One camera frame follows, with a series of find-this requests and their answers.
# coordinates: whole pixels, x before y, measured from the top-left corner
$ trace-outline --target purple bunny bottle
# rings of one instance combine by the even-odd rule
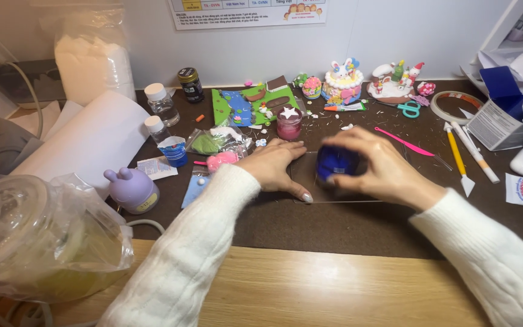
[[[140,170],[122,167],[115,173],[108,169],[104,177],[110,181],[110,196],[133,215],[151,210],[159,200],[159,188]]]

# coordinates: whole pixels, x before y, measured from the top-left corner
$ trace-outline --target white star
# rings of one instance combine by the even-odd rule
[[[283,115],[286,117],[286,119],[290,118],[290,116],[297,116],[298,113],[296,112],[296,108],[286,108],[284,107],[284,112],[282,112],[280,115]]]

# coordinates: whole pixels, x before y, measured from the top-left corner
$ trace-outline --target white bottle cap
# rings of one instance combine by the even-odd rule
[[[163,129],[164,124],[163,121],[160,120],[160,117],[150,116],[149,118],[145,119],[145,126],[149,132],[156,133]]]
[[[160,83],[153,83],[145,87],[146,97],[151,101],[163,100],[167,97],[167,90],[164,89],[164,86]]]

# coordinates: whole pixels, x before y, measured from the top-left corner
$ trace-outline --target tape roll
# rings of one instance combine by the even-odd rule
[[[455,117],[455,116],[449,115],[447,112],[441,110],[441,108],[439,108],[439,106],[437,106],[437,99],[447,98],[447,97],[453,97],[453,98],[459,98],[461,100],[465,100],[465,101],[469,102],[470,104],[473,104],[477,108],[477,110],[480,110],[481,107],[483,107],[483,102],[481,102],[476,97],[469,95],[467,93],[459,93],[459,92],[453,92],[453,91],[439,92],[439,93],[435,94],[435,96],[431,100],[430,107],[431,107],[431,110],[433,111],[433,113],[435,113],[435,115],[439,116],[441,119],[446,120],[447,122],[456,122],[460,125],[465,125],[465,124],[469,123],[469,121],[471,120],[471,119],[466,119],[466,118]]]

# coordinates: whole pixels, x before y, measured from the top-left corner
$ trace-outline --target yellow sculpting tool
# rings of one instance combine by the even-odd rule
[[[463,186],[463,190],[465,191],[465,196],[469,197],[471,190],[473,190],[475,186],[475,182],[469,179],[469,177],[467,177],[467,174],[465,173],[465,166],[463,165],[463,160],[461,160],[461,155],[459,154],[457,143],[455,143],[455,138],[453,137],[453,133],[451,132],[452,126],[449,125],[449,123],[445,123],[445,125],[443,126],[443,130],[447,132],[449,145],[451,145],[451,151],[453,152],[455,163],[457,164],[457,168],[459,169],[459,173],[461,174],[461,185]]]

